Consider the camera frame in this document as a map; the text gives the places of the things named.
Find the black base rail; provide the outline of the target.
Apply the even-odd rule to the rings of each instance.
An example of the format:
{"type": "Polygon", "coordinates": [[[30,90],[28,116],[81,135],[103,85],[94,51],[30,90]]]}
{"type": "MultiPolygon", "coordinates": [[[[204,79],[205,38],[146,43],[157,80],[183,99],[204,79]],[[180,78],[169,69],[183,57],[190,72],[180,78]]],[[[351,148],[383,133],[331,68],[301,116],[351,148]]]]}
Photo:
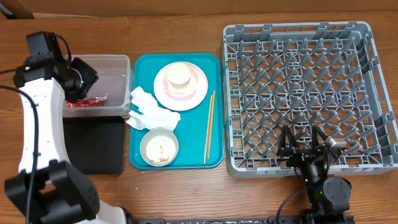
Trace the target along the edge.
{"type": "Polygon", "coordinates": [[[193,219],[193,220],[165,220],[163,218],[143,218],[138,219],[139,224],[305,224],[305,223],[337,223],[355,224],[354,217],[336,217],[331,220],[318,218],[314,221],[306,220],[301,216],[280,216],[277,222],[276,216],[267,218],[238,218],[238,219],[193,219]]]}

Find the pink large plate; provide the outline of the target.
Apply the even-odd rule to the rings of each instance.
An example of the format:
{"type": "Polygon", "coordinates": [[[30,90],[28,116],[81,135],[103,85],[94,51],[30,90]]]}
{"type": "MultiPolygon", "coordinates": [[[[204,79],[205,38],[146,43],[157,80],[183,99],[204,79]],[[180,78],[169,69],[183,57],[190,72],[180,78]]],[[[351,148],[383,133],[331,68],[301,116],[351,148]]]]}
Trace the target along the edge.
{"type": "Polygon", "coordinates": [[[194,69],[198,76],[197,89],[194,93],[183,98],[177,98],[171,96],[164,90],[163,79],[168,68],[171,66],[170,63],[164,66],[156,75],[154,80],[154,94],[158,102],[170,110],[174,111],[186,111],[198,106],[208,93],[208,80],[202,69],[190,62],[182,62],[187,64],[190,68],[194,69]]]}

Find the wooden chopstick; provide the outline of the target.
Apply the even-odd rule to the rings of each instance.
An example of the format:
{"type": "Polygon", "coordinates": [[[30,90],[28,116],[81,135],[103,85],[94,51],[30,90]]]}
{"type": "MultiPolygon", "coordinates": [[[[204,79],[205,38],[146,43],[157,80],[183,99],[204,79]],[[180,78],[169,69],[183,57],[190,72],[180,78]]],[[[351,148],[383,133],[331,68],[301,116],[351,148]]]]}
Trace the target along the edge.
{"type": "Polygon", "coordinates": [[[214,107],[215,107],[215,90],[213,91],[213,94],[212,94],[212,102],[211,102],[210,124],[209,124],[209,136],[208,136],[208,149],[207,149],[207,159],[210,158],[210,151],[211,151],[211,139],[212,139],[212,130],[213,130],[214,107]]]}
{"type": "Polygon", "coordinates": [[[210,105],[209,105],[209,111],[208,111],[208,122],[207,122],[207,128],[206,128],[206,139],[205,139],[205,152],[204,152],[204,158],[203,158],[203,165],[206,163],[206,155],[207,155],[207,150],[208,150],[208,136],[210,132],[210,117],[211,117],[211,107],[212,107],[212,102],[213,102],[213,95],[210,96],[210,105]]]}

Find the rice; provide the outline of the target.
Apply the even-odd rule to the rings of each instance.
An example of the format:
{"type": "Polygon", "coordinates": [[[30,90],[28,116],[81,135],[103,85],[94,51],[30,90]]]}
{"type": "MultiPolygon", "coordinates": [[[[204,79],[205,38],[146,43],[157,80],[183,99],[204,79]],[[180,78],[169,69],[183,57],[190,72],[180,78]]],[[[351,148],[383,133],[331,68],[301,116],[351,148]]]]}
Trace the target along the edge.
{"type": "Polygon", "coordinates": [[[171,162],[177,153],[174,141],[165,136],[152,138],[146,146],[146,156],[151,164],[163,166],[171,162]]]}

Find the black plastic tray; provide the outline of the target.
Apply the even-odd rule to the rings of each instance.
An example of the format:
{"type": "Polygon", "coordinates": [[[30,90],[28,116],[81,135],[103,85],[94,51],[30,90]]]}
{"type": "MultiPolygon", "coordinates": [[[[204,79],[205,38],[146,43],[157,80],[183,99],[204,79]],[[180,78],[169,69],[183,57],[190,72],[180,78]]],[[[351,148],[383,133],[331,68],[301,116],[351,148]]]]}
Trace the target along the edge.
{"type": "Polygon", "coordinates": [[[63,118],[70,163],[85,175],[123,170],[125,124],[120,116],[63,118]]]}

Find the white paper cup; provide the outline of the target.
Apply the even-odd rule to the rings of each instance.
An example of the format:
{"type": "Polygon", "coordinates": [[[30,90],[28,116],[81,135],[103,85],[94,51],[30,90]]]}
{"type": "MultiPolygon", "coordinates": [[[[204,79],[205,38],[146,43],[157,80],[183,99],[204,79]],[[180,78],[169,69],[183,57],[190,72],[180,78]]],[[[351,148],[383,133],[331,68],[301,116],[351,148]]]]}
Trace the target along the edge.
{"type": "Polygon", "coordinates": [[[177,86],[185,86],[190,81],[192,75],[191,68],[182,62],[171,64],[166,72],[169,82],[177,86]]]}

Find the left wooden chopstick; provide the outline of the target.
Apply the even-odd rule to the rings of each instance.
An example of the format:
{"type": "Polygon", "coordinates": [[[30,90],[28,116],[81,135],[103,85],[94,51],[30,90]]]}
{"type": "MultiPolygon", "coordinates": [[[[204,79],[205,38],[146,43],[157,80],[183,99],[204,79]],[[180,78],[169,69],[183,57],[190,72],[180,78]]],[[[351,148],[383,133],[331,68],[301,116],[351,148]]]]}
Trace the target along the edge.
{"type": "Polygon", "coordinates": [[[208,111],[208,122],[207,122],[207,128],[206,128],[206,139],[205,139],[205,152],[204,152],[204,158],[203,158],[203,165],[206,163],[206,155],[207,155],[207,150],[208,150],[208,136],[210,132],[210,117],[211,117],[211,107],[212,107],[212,102],[213,102],[213,95],[210,96],[210,105],[209,105],[209,111],[208,111]]]}

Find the right wooden chopstick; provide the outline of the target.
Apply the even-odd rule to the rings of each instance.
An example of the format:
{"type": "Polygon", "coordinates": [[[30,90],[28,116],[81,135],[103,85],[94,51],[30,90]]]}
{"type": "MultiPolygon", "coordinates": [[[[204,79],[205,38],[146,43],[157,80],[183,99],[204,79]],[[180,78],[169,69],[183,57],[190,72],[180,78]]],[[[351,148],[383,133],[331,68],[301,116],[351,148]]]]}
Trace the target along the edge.
{"type": "Polygon", "coordinates": [[[212,94],[212,102],[211,102],[210,124],[209,124],[209,136],[208,136],[208,149],[207,149],[207,159],[210,158],[210,151],[211,151],[211,139],[212,139],[212,130],[213,130],[214,107],[215,107],[215,90],[213,91],[213,94],[212,94]]]}

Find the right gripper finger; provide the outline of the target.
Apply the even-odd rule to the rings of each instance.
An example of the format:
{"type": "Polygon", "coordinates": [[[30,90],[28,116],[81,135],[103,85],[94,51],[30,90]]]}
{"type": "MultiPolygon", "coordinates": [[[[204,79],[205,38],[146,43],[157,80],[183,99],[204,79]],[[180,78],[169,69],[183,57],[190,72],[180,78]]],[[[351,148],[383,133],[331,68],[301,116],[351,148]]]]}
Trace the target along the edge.
{"type": "Polygon", "coordinates": [[[287,125],[283,125],[278,151],[299,151],[299,144],[287,125]]]}
{"type": "Polygon", "coordinates": [[[312,125],[312,149],[320,147],[318,137],[321,137],[324,141],[327,139],[327,135],[316,125],[312,125]]]}

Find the clear plastic bin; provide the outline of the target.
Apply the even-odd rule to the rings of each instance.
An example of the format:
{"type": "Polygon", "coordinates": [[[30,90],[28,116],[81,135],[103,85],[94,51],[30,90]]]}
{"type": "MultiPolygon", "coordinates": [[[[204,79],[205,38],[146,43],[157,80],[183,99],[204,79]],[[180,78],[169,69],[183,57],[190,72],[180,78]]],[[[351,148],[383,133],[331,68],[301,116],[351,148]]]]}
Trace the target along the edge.
{"type": "Polygon", "coordinates": [[[131,110],[132,77],[127,55],[78,55],[97,72],[99,79],[90,88],[87,99],[106,97],[101,106],[70,108],[63,105],[63,117],[121,116],[131,110]]]}

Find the teal plastic tray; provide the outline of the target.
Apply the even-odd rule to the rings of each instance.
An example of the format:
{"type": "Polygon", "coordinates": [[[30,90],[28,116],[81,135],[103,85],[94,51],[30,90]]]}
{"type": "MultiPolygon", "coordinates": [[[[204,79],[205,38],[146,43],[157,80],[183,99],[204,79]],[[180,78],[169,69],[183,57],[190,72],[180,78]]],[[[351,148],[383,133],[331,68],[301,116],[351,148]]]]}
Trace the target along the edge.
{"type": "Polygon", "coordinates": [[[221,83],[220,61],[210,53],[146,54],[136,60],[132,86],[141,87],[156,99],[160,107],[176,111],[181,117],[174,130],[178,140],[178,153],[167,168],[212,168],[223,160],[224,116],[221,83]],[[205,75],[206,92],[196,91],[185,101],[172,98],[163,88],[163,79],[168,66],[174,62],[186,62],[198,75],[205,75]],[[205,160],[205,139],[212,94],[215,95],[215,105],[211,147],[209,158],[205,160]]]}

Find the pink small plate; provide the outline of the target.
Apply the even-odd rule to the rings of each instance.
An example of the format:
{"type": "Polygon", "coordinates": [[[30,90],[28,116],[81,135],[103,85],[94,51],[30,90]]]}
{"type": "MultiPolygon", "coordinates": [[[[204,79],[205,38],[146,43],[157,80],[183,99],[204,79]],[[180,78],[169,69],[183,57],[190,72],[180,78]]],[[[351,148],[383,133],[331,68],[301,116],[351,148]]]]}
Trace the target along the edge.
{"type": "Polygon", "coordinates": [[[171,96],[177,97],[177,98],[183,98],[186,96],[191,95],[194,93],[197,89],[197,84],[198,84],[198,76],[194,69],[190,69],[191,75],[190,79],[188,82],[186,82],[182,86],[177,86],[174,85],[166,75],[164,75],[163,79],[163,84],[164,84],[164,90],[170,94],[171,96]]]}

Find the red snack wrapper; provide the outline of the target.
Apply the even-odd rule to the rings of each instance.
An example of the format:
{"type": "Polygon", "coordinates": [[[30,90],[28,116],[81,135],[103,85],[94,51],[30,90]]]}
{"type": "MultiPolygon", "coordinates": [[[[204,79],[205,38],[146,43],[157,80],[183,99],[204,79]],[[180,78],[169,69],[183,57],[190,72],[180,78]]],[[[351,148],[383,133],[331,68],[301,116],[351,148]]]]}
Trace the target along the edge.
{"type": "Polygon", "coordinates": [[[67,101],[68,108],[83,108],[83,107],[97,107],[103,106],[107,97],[95,97],[87,100],[77,100],[76,102],[67,101]]]}

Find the cardboard backdrop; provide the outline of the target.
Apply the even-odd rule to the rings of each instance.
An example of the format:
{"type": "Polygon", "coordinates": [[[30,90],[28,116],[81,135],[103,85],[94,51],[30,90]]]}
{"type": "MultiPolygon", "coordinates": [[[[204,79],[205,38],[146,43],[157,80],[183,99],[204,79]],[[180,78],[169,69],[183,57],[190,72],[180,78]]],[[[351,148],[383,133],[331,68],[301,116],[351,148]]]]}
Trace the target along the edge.
{"type": "Polygon", "coordinates": [[[9,0],[17,18],[34,14],[74,16],[169,16],[276,12],[396,11],[396,0],[9,0]]]}

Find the grey dishwasher rack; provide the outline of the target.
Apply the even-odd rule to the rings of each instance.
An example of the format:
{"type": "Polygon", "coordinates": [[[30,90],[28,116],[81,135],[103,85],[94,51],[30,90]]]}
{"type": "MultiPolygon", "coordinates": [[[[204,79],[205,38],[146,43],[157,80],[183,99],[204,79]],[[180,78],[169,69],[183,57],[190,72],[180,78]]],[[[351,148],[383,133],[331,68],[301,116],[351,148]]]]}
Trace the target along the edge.
{"type": "Polygon", "coordinates": [[[226,165],[234,178],[284,177],[283,126],[344,139],[336,175],[397,167],[397,124],[371,27],[362,21],[229,25],[223,31],[226,165]]]}

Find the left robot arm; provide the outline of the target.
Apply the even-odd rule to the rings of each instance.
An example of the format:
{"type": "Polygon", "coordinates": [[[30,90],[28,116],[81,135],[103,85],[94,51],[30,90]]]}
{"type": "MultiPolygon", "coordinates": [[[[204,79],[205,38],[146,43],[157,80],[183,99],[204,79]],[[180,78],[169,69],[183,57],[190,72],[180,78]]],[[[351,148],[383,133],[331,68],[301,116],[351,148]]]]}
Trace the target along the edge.
{"type": "Polygon", "coordinates": [[[98,80],[82,59],[28,59],[16,69],[12,91],[24,112],[24,145],[19,173],[7,179],[9,200],[26,223],[134,223],[131,214],[100,200],[94,183],[70,164],[65,147],[65,100],[86,97],[98,80]]]}

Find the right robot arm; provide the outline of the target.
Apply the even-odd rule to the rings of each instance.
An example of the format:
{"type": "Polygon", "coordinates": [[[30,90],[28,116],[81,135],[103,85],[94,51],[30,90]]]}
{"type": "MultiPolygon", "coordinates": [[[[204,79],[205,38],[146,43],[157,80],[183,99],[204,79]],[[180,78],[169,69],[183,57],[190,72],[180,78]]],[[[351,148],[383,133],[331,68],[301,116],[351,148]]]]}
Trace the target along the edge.
{"type": "Polygon", "coordinates": [[[286,165],[303,180],[304,188],[290,195],[278,208],[277,223],[354,223],[347,217],[352,185],[341,177],[329,177],[330,166],[346,149],[344,139],[326,135],[319,126],[311,127],[311,147],[300,148],[287,125],[282,127],[277,156],[286,157],[286,165]],[[294,217],[282,217],[283,207],[294,197],[305,192],[310,208],[294,217]]]}

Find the grey bowl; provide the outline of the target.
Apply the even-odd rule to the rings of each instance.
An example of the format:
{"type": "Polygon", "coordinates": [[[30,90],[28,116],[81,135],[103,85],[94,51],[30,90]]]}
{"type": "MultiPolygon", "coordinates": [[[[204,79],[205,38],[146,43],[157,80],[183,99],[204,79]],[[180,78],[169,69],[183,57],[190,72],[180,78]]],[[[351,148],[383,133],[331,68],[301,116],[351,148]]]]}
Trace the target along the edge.
{"type": "Polygon", "coordinates": [[[157,166],[157,165],[151,164],[150,161],[148,160],[147,156],[146,156],[146,146],[147,146],[147,143],[148,143],[152,138],[154,138],[154,137],[156,137],[156,136],[165,136],[165,137],[168,137],[168,138],[170,138],[170,139],[172,139],[172,140],[174,141],[174,143],[175,143],[175,145],[176,145],[176,147],[177,147],[177,153],[176,153],[174,159],[176,158],[176,156],[177,156],[177,154],[178,154],[178,148],[179,148],[179,144],[178,144],[177,137],[174,135],[173,132],[171,132],[171,131],[168,130],[168,129],[164,129],[164,128],[152,129],[152,130],[150,130],[148,133],[146,133],[146,134],[144,135],[144,137],[142,138],[141,143],[140,143],[140,153],[141,153],[141,157],[142,157],[143,160],[144,160],[147,164],[149,164],[150,166],[154,166],[154,167],[163,167],[163,166],[167,166],[167,165],[170,164],[174,159],[173,159],[171,162],[169,162],[169,163],[167,163],[167,164],[165,164],[165,165],[163,165],[163,166],[157,166]]]}

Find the white napkin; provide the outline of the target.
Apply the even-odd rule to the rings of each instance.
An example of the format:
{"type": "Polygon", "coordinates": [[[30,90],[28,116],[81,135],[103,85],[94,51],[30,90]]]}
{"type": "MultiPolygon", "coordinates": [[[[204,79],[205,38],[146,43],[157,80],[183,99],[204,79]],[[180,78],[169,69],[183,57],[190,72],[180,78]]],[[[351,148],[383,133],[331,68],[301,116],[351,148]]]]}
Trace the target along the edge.
{"type": "Polygon", "coordinates": [[[129,112],[130,117],[126,121],[132,128],[137,130],[165,128],[173,131],[177,127],[181,120],[180,114],[161,108],[157,100],[140,86],[131,92],[131,96],[131,103],[138,107],[138,112],[133,110],[129,112]]]}

